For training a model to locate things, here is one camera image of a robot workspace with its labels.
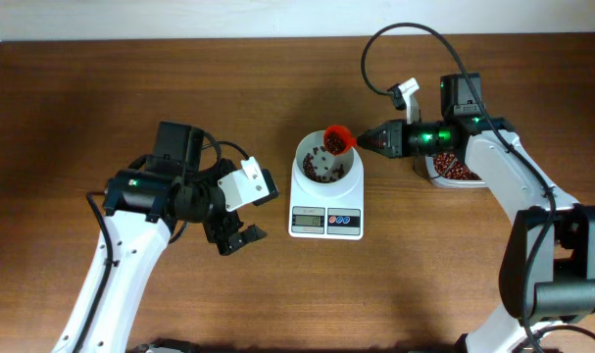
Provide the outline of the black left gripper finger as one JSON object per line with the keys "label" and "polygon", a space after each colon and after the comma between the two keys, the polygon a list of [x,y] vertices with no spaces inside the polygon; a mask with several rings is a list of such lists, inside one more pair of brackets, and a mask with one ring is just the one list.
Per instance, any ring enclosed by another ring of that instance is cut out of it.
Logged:
{"label": "black left gripper finger", "polygon": [[250,225],[241,232],[241,238],[244,244],[250,244],[262,240],[266,236],[267,233],[256,225]]}
{"label": "black left gripper finger", "polygon": [[242,248],[244,245],[245,241],[243,240],[242,234],[239,232],[228,237],[222,237],[217,241],[217,247],[222,256],[228,256]]}

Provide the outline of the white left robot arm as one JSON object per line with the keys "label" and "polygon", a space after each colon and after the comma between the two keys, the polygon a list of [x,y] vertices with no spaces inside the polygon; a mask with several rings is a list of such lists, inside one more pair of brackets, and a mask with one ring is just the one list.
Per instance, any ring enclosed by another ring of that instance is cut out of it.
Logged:
{"label": "white left robot arm", "polygon": [[239,167],[221,159],[196,172],[182,161],[147,156],[110,178],[101,206],[92,204],[98,244],[57,352],[123,352],[143,292],[179,222],[202,225],[209,243],[228,256],[265,237],[237,211],[277,196],[269,170],[255,158]]}

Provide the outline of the red measuring scoop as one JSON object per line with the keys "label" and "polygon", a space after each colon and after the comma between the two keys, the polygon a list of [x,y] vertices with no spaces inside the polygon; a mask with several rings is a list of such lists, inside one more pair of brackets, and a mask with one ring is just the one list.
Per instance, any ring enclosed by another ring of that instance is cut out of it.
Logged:
{"label": "red measuring scoop", "polygon": [[323,135],[323,146],[334,156],[342,155],[357,146],[357,139],[346,126],[329,126]]}

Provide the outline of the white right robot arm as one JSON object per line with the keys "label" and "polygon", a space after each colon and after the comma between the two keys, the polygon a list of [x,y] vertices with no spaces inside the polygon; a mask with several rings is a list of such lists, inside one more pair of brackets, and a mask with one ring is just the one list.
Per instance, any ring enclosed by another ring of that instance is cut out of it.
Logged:
{"label": "white right robot arm", "polygon": [[564,192],[526,153],[512,125],[489,116],[477,74],[441,79],[440,122],[421,120],[418,89],[409,79],[385,90],[407,116],[368,130],[359,146],[388,158],[454,153],[512,224],[499,273],[501,303],[461,336],[458,351],[539,352],[548,333],[577,331],[595,314],[595,205]]}

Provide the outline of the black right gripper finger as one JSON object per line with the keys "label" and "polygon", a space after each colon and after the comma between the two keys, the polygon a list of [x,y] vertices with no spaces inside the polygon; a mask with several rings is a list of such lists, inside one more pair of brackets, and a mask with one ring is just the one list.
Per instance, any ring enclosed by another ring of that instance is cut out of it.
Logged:
{"label": "black right gripper finger", "polygon": [[378,126],[375,128],[371,128],[366,130],[364,133],[360,134],[357,137],[358,143],[387,143],[389,141],[388,132],[389,128],[387,126]]}
{"label": "black right gripper finger", "polygon": [[388,147],[385,144],[373,144],[370,142],[359,142],[358,145],[366,150],[372,151],[378,155],[384,156],[384,157],[388,157],[390,155],[390,150],[388,149]]}

